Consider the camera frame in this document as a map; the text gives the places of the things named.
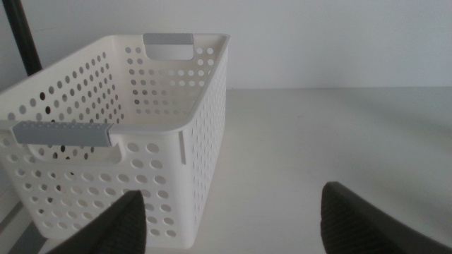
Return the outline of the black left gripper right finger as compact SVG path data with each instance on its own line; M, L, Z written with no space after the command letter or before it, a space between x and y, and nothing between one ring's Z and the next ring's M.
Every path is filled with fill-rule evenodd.
M321 238L327 253L451 254L451 248L392 218L337 181L321 196Z

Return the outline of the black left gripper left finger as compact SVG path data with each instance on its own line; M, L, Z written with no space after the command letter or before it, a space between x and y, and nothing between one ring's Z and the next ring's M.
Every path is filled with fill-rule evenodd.
M130 190L51 254L144 254L145 206L142 192Z

